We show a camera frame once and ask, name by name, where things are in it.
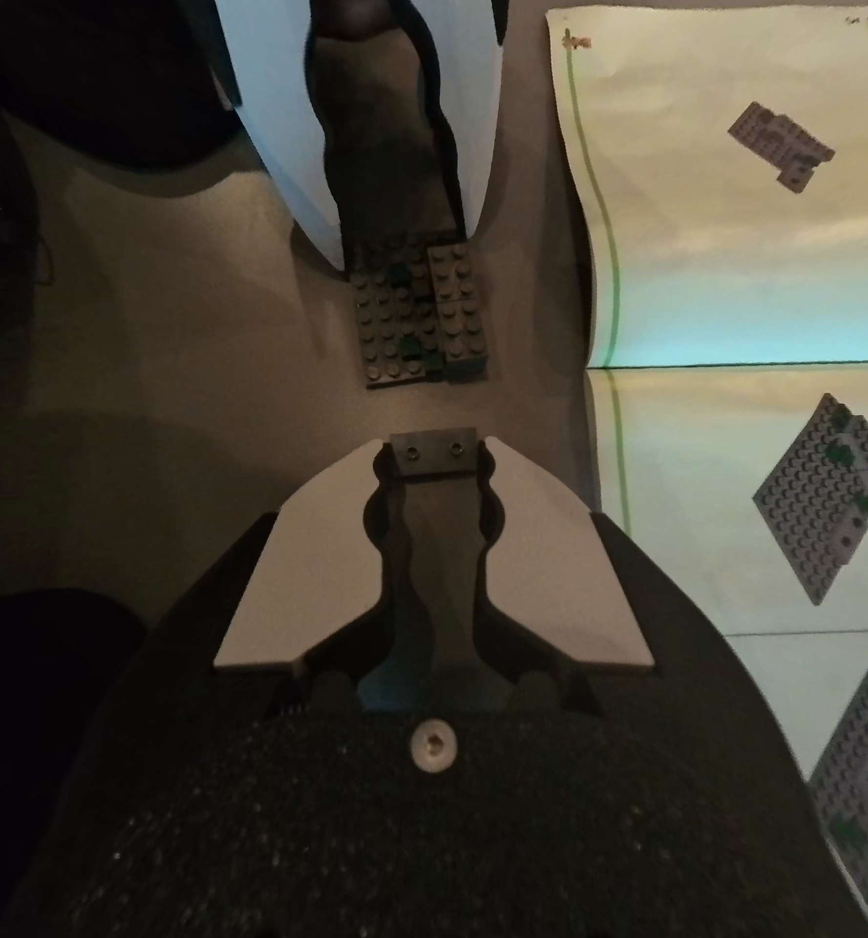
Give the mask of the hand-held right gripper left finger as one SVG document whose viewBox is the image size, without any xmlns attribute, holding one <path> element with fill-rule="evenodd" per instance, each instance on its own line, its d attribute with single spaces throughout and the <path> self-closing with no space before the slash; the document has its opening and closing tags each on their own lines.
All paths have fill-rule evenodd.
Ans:
<svg viewBox="0 0 868 938">
<path fill-rule="evenodd" d="M 213 660 L 217 673 L 342 672 L 358 684 L 389 656 L 387 448 L 370 440 L 280 508 Z"/>
</svg>

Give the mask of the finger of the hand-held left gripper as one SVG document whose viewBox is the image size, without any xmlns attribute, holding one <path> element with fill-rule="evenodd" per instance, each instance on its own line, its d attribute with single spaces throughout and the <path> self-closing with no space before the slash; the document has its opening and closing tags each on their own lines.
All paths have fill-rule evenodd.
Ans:
<svg viewBox="0 0 868 938">
<path fill-rule="evenodd" d="M 293 219 L 336 270 L 345 268 L 337 203 L 325 169 L 326 134 L 311 100 L 307 1 L 217 1 L 237 80 L 238 116 Z"/>
<path fill-rule="evenodd" d="M 475 233 L 498 126 L 508 1 L 404 1 L 403 30 L 420 62 L 430 127 L 454 225 Z"/>
</svg>

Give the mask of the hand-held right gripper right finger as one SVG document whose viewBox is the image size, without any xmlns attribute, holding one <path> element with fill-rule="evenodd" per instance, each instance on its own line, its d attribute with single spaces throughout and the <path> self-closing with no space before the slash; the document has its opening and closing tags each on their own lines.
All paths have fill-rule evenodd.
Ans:
<svg viewBox="0 0 868 938">
<path fill-rule="evenodd" d="M 592 510 L 498 439 L 479 446 L 476 651 L 510 683 L 549 674 L 575 693 L 590 674 L 651 674 L 655 659 Z"/>
</svg>

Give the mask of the dark grey small plate brick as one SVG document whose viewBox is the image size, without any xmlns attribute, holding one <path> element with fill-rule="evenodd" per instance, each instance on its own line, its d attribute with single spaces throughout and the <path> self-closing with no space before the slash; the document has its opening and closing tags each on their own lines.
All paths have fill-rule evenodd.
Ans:
<svg viewBox="0 0 868 938">
<path fill-rule="evenodd" d="M 473 427 L 393 433 L 389 437 L 396 476 L 404 482 L 474 476 L 479 436 Z"/>
</svg>

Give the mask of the grey baseplate brick assembly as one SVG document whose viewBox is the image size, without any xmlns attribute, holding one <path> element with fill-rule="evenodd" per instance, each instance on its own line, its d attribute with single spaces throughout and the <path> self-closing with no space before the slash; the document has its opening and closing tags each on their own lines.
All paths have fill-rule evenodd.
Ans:
<svg viewBox="0 0 868 938">
<path fill-rule="evenodd" d="M 357 236 L 346 275 L 367 388 L 487 372 L 487 302 L 456 230 Z"/>
</svg>

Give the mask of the instruction booklet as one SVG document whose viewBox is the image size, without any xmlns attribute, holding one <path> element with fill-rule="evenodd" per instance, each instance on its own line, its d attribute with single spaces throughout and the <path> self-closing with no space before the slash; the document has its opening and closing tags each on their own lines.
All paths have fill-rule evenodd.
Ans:
<svg viewBox="0 0 868 938">
<path fill-rule="evenodd" d="M 760 687 L 868 936 L 868 2 L 545 17 L 601 506 Z"/>
</svg>

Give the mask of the grey desk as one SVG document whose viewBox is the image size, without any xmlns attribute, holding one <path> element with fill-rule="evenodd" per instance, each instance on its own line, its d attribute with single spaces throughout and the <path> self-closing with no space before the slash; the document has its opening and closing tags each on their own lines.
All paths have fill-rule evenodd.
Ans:
<svg viewBox="0 0 868 938">
<path fill-rule="evenodd" d="M 0 332 L 0 595 L 77 587 L 157 623 L 259 517 L 408 430 L 497 436 L 604 512 L 591 239 L 546 9 L 511 3 L 469 245 L 485 380 L 364 387 L 351 290 L 244 131 L 187 170 L 133 173 L 18 130 L 55 282 L 29 273 L 28 318 Z"/>
</svg>

